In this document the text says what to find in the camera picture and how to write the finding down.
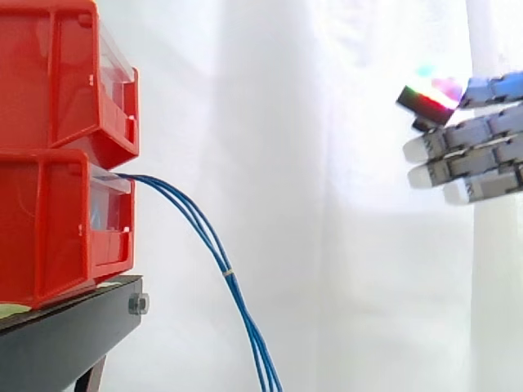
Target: blue wire bundle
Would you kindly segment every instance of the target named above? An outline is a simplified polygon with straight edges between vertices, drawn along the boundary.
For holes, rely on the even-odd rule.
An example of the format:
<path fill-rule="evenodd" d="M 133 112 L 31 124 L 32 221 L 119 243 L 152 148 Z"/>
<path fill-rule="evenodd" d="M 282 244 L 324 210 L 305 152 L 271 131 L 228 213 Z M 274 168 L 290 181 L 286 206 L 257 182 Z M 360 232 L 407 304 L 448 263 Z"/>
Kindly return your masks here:
<path fill-rule="evenodd" d="M 269 351 L 266 347 L 266 343 L 263 340 L 263 337 L 256 324 L 251 318 L 251 315 L 247 311 L 247 306 L 245 305 L 244 298 L 242 297 L 241 291 L 239 290 L 239 285 L 235 274 L 232 272 L 232 268 L 230 266 L 226 252 L 221 245 L 220 239 L 218 238 L 216 232 L 212 228 L 205 215 L 186 194 L 163 180 L 154 178 L 152 176 L 138 176 L 128 174 L 120 174 L 120 176 L 129 180 L 139 181 L 156 189 L 165 198 L 167 198 L 193 226 L 194 230 L 196 230 L 196 233 L 198 233 L 199 237 L 203 240 L 209 251 L 211 251 L 212 255 L 216 259 L 218 267 L 225 277 L 227 286 L 229 286 L 230 292 L 234 297 L 242 319 L 244 320 L 248 339 L 250 341 L 251 348 L 253 349 L 254 363 L 256 365 L 261 390 L 263 392 L 267 391 L 266 381 L 268 381 L 269 391 L 272 392 L 275 390 L 275 388 L 278 391 L 283 390 L 279 382 L 278 375 L 276 374 L 275 366 L 272 363 L 272 359 L 270 358 Z M 211 234 L 211 238 L 214 240 L 217 249 L 209 237 L 208 232 Z M 263 363 L 265 374 L 262 371 L 260 360 Z"/>

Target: red storage drawer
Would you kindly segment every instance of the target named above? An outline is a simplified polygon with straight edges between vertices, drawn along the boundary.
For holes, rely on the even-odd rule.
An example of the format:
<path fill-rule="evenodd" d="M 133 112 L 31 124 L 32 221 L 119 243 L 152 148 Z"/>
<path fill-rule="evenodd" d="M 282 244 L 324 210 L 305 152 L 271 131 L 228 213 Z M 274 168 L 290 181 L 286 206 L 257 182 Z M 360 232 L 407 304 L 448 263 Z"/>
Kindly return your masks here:
<path fill-rule="evenodd" d="M 0 2 L 0 148 L 81 149 L 106 169 L 138 155 L 138 74 L 91 0 Z"/>
<path fill-rule="evenodd" d="M 0 222 L 0 304 L 38 308 L 132 268 L 134 184 L 82 151 L 0 151 Z"/>

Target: robotic hand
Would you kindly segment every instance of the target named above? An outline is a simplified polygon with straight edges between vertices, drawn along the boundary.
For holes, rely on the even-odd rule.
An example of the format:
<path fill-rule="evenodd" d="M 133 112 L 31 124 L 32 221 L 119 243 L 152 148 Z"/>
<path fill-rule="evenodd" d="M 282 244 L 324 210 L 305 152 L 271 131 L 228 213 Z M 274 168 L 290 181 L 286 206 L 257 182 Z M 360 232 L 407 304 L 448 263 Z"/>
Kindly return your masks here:
<path fill-rule="evenodd" d="M 523 72 L 471 78 L 465 89 L 452 78 L 422 75 L 398 103 L 416 114 L 422 135 L 404 147 L 414 188 L 444 186 L 445 199 L 469 204 L 523 191 L 523 103 L 446 126 L 457 109 L 523 101 Z"/>

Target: robot fingertip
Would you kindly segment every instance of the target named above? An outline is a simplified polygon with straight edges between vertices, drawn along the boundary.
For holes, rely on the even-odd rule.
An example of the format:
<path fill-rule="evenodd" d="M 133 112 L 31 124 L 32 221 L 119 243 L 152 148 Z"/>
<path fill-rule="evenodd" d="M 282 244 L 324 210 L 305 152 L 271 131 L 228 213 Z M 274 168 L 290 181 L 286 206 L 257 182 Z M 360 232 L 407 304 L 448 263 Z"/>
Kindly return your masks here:
<path fill-rule="evenodd" d="M 443 195 L 448 204 L 463 206 L 469 204 L 467 186 L 463 180 L 456 180 L 443 187 Z"/>
<path fill-rule="evenodd" d="M 403 154 L 409 163 L 423 163 L 428 160 L 427 149 L 422 137 L 417 137 L 405 144 Z"/>
<path fill-rule="evenodd" d="M 409 183 L 415 189 L 428 189 L 434 186 L 427 166 L 418 166 L 409 171 Z"/>

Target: nut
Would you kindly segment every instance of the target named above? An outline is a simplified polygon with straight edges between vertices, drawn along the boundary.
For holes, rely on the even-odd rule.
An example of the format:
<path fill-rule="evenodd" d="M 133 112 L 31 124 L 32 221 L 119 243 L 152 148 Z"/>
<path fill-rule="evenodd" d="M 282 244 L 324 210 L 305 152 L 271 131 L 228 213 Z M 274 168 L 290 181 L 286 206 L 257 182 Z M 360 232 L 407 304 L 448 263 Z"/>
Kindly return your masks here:
<path fill-rule="evenodd" d="M 129 313 L 141 316 L 149 312 L 149 294 L 135 293 L 129 298 Z"/>

